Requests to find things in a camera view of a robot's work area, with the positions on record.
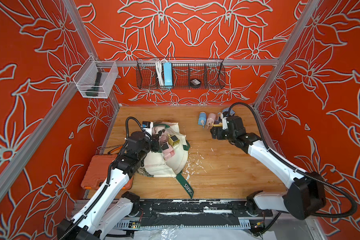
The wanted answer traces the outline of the white canvas tote bag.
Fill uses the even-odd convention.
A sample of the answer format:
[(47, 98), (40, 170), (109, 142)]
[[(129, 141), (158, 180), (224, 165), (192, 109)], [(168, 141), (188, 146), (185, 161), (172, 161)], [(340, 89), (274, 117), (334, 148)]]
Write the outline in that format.
[(153, 122), (152, 139), (158, 140), (162, 146), (168, 142), (169, 135), (176, 135), (180, 139), (180, 144), (173, 147), (175, 155), (165, 161), (163, 154), (149, 152), (144, 159), (144, 163), (138, 169), (138, 173), (150, 178), (175, 178), (189, 197), (194, 197), (194, 190), (189, 182), (183, 177), (182, 172), (188, 162), (189, 150), (191, 148), (186, 135), (180, 133), (178, 123)]

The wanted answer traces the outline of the pink square pencil sharpener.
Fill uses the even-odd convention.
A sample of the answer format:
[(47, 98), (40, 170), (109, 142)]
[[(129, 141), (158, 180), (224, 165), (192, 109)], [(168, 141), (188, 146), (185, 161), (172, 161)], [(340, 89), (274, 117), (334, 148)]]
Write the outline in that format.
[(170, 158), (172, 158), (175, 155), (175, 151), (173, 147), (168, 143), (164, 143), (161, 146), (163, 158), (165, 161), (168, 161)]

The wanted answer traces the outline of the blue pencil sharpener pink cap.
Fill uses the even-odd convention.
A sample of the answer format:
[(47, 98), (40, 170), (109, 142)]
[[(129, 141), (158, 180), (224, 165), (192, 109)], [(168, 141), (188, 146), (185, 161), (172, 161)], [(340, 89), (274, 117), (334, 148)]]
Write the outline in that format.
[(207, 122), (207, 114), (205, 112), (200, 112), (199, 118), (198, 118), (198, 125), (200, 125), (204, 128), (206, 125), (206, 122)]

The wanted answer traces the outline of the yellow pencil sharpener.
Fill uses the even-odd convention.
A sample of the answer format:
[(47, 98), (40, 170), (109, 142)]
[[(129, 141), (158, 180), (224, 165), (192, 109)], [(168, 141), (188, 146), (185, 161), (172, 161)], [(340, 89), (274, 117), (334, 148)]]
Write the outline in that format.
[(178, 146), (180, 144), (180, 139), (176, 135), (169, 135), (168, 143), (172, 147)]

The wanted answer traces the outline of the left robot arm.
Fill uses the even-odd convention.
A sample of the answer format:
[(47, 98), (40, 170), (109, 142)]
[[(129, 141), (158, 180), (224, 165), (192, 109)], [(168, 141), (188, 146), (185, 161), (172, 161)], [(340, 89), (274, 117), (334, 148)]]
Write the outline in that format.
[(125, 192), (113, 204), (115, 197), (144, 166), (145, 158), (154, 144), (152, 122), (139, 123), (140, 130), (129, 133), (116, 158), (110, 163), (107, 177), (95, 195), (71, 220), (64, 219), (58, 225), (59, 240), (105, 240), (114, 238), (114, 227), (126, 216), (135, 216), (140, 211), (140, 197)]

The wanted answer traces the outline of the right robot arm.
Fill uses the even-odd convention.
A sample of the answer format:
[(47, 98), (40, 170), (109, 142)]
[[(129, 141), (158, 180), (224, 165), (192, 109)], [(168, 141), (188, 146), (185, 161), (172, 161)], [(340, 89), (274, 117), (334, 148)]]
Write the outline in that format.
[[(262, 130), (258, 135), (248, 133), (242, 118), (231, 114), (232, 108), (230, 106), (222, 113), (221, 124), (211, 127), (212, 138), (227, 140), (231, 145), (257, 159), (275, 174), (287, 189), (283, 193), (257, 191), (247, 196), (248, 214), (255, 216), (261, 210), (275, 210), (289, 213), (298, 220), (305, 220), (309, 216), (338, 219), (356, 213), (357, 203), (350, 194), (324, 181), (319, 173), (299, 168), (274, 151), (266, 142)], [(325, 187), (339, 192), (348, 199), (351, 203), (350, 209), (337, 214), (320, 213), (327, 202)]]

